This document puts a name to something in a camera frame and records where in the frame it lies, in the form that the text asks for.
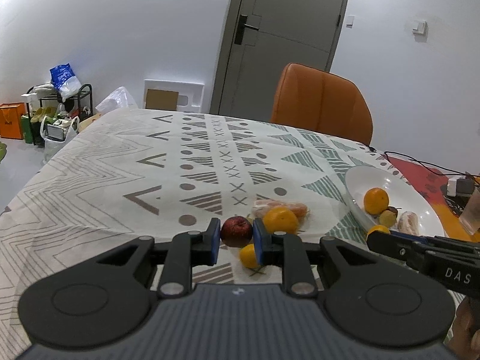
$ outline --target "blue plastic bag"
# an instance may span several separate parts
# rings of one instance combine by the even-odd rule
[[[76,95],[82,86],[70,64],[60,64],[50,69],[50,74],[53,86],[63,99]]]

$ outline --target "circular pad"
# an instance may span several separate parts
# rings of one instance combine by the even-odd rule
[[[60,271],[27,288],[18,314],[33,342],[63,350],[95,348],[135,330],[150,310],[149,291],[118,266]]]
[[[367,291],[367,303],[375,311],[389,315],[414,312],[422,302],[420,294],[405,285],[379,284]]]
[[[58,290],[52,302],[55,308],[67,315],[87,315],[102,309],[109,301],[109,293],[91,284],[73,284]]]
[[[342,271],[327,290],[325,308],[354,339],[396,348],[444,339],[455,314],[443,286],[388,262]]]

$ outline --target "white plate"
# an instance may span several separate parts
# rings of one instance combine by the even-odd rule
[[[370,166],[354,166],[345,176],[346,203],[353,216],[366,230],[378,222],[363,210],[363,197],[371,188],[382,188],[388,193],[389,205],[397,208],[398,217],[405,211],[418,216],[420,234],[423,236],[445,236],[443,226],[428,202],[411,186],[398,177]]]

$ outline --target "red apple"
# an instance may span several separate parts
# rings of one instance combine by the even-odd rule
[[[253,235],[253,227],[243,216],[232,216],[227,219],[220,231],[223,243],[233,248],[243,248],[248,245]]]

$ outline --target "white plastic bag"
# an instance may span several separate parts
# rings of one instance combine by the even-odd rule
[[[138,105],[128,90],[124,86],[121,86],[109,94],[95,109],[100,114],[105,115],[114,109],[127,107],[138,108]]]
[[[49,139],[44,131],[44,125],[45,125],[45,118],[42,120],[42,124],[40,126],[40,135],[45,141],[45,150],[43,152],[43,158],[44,158],[44,163],[46,164],[50,159],[57,154],[68,142],[70,142],[73,138],[75,138],[78,134],[78,125],[80,124],[80,118],[76,116],[75,118],[72,119],[71,125],[68,128],[67,136],[63,142],[58,142],[56,140],[51,140]]]
[[[73,95],[76,95],[79,91],[80,88],[82,87],[82,84],[78,80],[77,76],[70,77],[68,80],[66,80],[58,89],[60,92],[60,95],[62,98],[68,99],[69,97],[72,97]]]

